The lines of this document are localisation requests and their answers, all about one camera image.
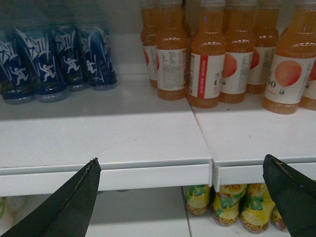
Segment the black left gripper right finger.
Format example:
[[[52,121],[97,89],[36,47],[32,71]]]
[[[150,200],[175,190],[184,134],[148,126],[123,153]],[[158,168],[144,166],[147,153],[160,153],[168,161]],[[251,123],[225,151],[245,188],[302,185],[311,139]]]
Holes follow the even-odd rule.
[[[316,235],[316,182],[268,154],[263,178],[292,237]]]

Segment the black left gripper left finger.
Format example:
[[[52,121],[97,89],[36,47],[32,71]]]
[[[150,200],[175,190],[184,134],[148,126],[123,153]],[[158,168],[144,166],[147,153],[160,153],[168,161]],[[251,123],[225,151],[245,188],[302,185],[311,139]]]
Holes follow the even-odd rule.
[[[94,158],[3,237],[84,237],[95,206],[101,167]]]

